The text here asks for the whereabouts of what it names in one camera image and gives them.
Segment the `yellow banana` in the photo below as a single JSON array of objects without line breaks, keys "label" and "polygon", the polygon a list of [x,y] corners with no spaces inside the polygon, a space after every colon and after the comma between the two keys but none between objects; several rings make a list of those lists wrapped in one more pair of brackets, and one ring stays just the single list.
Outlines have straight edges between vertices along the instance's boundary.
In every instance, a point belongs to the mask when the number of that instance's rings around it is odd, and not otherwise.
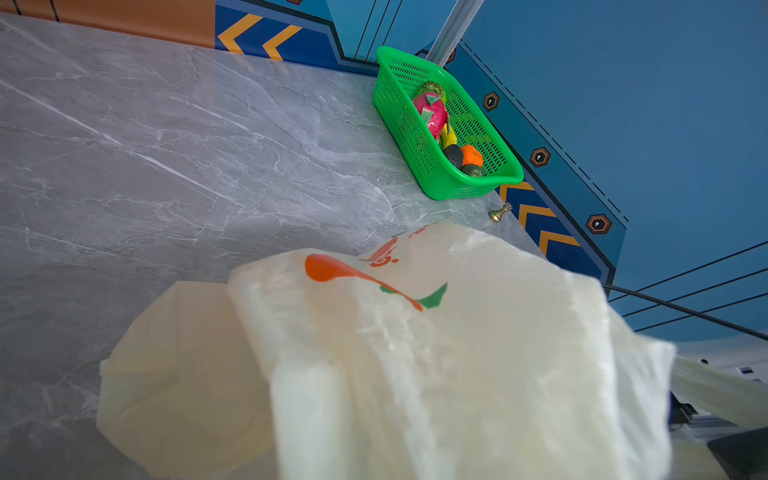
[{"label": "yellow banana", "polygon": [[450,147],[452,145],[457,145],[457,144],[458,144],[458,139],[457,139],[457,135],[456,135],[455,131],[453,130],[453,128],[450,126],[449,123],[446,123],[443,126],[443,129],[442,129],[442,131],[440,133],[440,147],[441,147],[441,149],[445,150],[446,148],[448,148],[448,147]]}]

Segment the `dark brown avocado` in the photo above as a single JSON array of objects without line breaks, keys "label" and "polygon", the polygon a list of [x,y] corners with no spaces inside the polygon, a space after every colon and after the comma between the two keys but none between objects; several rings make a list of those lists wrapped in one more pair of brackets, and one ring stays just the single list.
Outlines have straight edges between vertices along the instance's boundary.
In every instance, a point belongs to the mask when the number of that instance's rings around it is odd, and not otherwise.
[{"label": "dark brown avocado", "polygon": [[442,153],[446,159],[457,169],[461,169],[464,163],[464,153],[457,144],[446,146]]}]

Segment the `red dragon fruit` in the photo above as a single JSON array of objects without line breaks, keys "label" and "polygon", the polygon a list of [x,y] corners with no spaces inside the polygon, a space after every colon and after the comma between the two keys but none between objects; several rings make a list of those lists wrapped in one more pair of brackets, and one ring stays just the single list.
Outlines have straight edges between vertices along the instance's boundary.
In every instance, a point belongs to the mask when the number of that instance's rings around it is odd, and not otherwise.
[{"label": "red dragon fruit", "polygon": [[424,94],[416,96],[413,104],[417,109],[419,117],[426,124],[430,134],[436,139],[440,139],[440,133],[443,126],[449,123],[449,115],[443,102],[438,96],[433,94]]}]

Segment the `small dark green fruit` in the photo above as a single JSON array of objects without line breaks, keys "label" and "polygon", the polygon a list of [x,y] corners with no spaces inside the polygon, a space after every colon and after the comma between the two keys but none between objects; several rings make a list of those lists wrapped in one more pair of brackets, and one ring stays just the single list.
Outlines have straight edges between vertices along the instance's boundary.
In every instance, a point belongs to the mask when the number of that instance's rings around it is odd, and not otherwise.
[{"label": "small dark green fruit", "polygon": [[482,178],[485,176],[484,168],[475,164],[465,164],[461,167],[461,171],[472,178]]}]

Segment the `orange fruit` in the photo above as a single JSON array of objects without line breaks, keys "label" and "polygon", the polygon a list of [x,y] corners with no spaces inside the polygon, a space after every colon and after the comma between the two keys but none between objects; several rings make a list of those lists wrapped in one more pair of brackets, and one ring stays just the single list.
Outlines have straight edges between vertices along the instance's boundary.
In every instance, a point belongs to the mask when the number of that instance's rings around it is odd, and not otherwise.
[{"label": "orange fruit", "polygon": [[484,164],[483,155],[472,145],[465,145],[461,148],[464,165],[475,165],[482,167]]}]

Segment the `yellow translucent plastic bag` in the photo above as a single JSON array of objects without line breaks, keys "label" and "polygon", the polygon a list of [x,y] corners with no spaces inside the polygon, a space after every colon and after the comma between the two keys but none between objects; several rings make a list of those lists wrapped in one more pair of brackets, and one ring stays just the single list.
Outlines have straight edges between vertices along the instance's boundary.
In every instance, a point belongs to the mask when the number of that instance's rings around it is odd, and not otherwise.
[{"label": "yellow translucent plastic bag", "polygon": [[176,282],[100,367],[98,430],[173,479],[667,479],[671,397],[767,388],[634,333],[594,278],[449,222]]}]

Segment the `green plastic mesh basket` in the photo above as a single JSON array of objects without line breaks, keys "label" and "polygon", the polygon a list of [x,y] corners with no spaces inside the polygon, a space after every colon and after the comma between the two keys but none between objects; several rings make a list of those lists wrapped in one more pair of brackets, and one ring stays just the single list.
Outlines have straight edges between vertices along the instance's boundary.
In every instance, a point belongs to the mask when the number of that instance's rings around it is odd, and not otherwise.
[{"label": "green plastic mesh basket", "polygon": [[376,59],[374,105],[428,197],[481,197],[523,181],[515,155],[451,74],[392,47]]}]

